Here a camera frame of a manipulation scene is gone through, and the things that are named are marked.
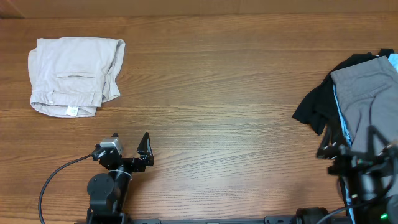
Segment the pocket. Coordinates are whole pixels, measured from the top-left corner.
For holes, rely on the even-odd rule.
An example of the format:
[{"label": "pocket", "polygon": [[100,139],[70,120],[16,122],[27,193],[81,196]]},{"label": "pocket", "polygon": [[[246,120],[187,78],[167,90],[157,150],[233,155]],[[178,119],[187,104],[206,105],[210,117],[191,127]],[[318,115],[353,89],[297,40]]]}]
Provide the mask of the pocket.
[{"label": "pocket", "polygon": [[89,72],[58,72],[56,73],[56,76],[57,78],[63,78],[63,77],[95,78],[95,74]]}]

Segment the folded gray garment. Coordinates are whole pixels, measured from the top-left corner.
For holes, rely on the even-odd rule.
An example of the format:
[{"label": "folded gray garment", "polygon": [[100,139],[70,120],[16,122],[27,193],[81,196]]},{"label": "folded gray garment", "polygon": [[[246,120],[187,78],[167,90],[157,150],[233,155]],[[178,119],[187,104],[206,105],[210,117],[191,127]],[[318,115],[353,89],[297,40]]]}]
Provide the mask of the folded gray garment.
[{"label": "folded gray garment", "polygon": [[[368,151],[368,127],[373,125],[389,140],[398,139],[398,73],[386,57],[331,73],[336,95],[351,135],[351,150]],[[375,154],[385,145],[374,137]],[[390,177],[383,179],[387,185]],[[398,192],[398,184],[389,195]]]},{"label": "folded gray garment", "polygon": [[116,77],[125,43],[95,37],[37,39],[28,56],[30,104],[61,118],[94,116],[102,102],[120,96]]}]

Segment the green light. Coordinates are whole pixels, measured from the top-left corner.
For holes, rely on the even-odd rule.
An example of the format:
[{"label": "green light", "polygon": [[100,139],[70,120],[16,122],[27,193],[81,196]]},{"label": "green light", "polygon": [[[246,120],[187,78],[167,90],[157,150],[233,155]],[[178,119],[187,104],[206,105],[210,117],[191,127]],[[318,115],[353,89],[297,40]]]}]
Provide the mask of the green light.
[{"label": "green light", "polygon": [[382,215],[380,216],[380,219],[381,219],[381,220],[386,220],[386,219],[388,219],[388,215],[387,215],[386,213],[384,213],[384,214],[382,214]]}]

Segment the silver metal part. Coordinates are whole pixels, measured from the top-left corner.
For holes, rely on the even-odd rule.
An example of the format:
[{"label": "silver metal part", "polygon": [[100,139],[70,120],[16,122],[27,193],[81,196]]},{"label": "silver metal part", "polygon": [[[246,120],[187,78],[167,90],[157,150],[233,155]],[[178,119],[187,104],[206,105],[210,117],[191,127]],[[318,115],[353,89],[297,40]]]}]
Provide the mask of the silver metal part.
[{"label": "silver metal part", "polygon": [[115,147],[118,150],[119,155],[123,153],[123,146],[120,143],[119,137],[104,138],[99,145],[101,147]]}]

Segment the wire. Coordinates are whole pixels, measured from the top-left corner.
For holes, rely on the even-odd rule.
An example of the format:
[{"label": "wire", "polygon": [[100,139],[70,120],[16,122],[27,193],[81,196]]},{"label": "wire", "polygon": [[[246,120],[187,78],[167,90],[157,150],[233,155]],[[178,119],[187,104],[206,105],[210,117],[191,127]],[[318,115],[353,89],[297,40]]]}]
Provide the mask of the wire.
[{"label": "wire", "polygon": [[365,206],[365,205],[369,205],[371,203],[377,202],[380,198],[383,198],[387,194],[387,192],[390,191],[391,187],[394,185],[394,182],[396,181],[396,175],[398,173],[398,171],[397,171],[398,165],[397,165],[397,161],[395,159],[395,154],[392,153],[391,151],[389,152],[389,154],[390,154],[390,160],[392,162],[392,177],[391,177],[391,181],[388,184],[388,186],[385,189],[383,189],[383,191],[378,196],[376,196],[372,200],[368,200],[368,201],[363,202],[363,203],[359,203],[359,204],[356,204],[356,205],[350,205],[350,206],[346,206],[346,207],[342,207],[342,208],[336,209],[336,210],[332,211],[331,213],[325,215],[323,218],[321,218],[317,222],[317,224],[321,224],[322,222],[326,221],[327,219],[329,219],[333,215],[336,215],[337,213],[340,213],[342,211],[345,211],[345,210],[348,210],[348,209],[359,208],[359,207],[362,207],[362,206]]},{"label": "wire", "polygon": [[87,159],[87,158],[89,158],[90,156],[91,156],[91,154],[90,154],[90,155],[87,155],[87,156],[83,156],[82,158],[75,159],[74,161],[70,161],[70,162],[68,162],[67,164],[65,164],[65,165],[63,165],[63,166],[61,166],[61,167],[59,167],[56,171],[54,171],[54,172],[50,175],[50,177],[49,177],[49,178],[47,179],[47,181],[44,183],[43,188],[42,188],[42,191],[40,192],[39,205],[38,205],[38,208],[39,208],[39,218],[40,218],[40,221],[42,222],[42,224],[45,224],[44,219],[43,219],[43,213],[42,213],[42,199],[43,199],[44,190],[45,190],[45,188],[47,187],[47,185],[49,184],[50,180],[55,176],[55,174],[57,174],[58,172],[60,172],[60,170],[62,170],[63,168],[65,168],[65,167],[67,167],[67,166],[69,166],[69,165],[71,165],[71,164],[74,164],[74,163],[76,163],[76,162],[79,162],[79,161],[82,161],[82,160],[84,160],[84,159]]}]

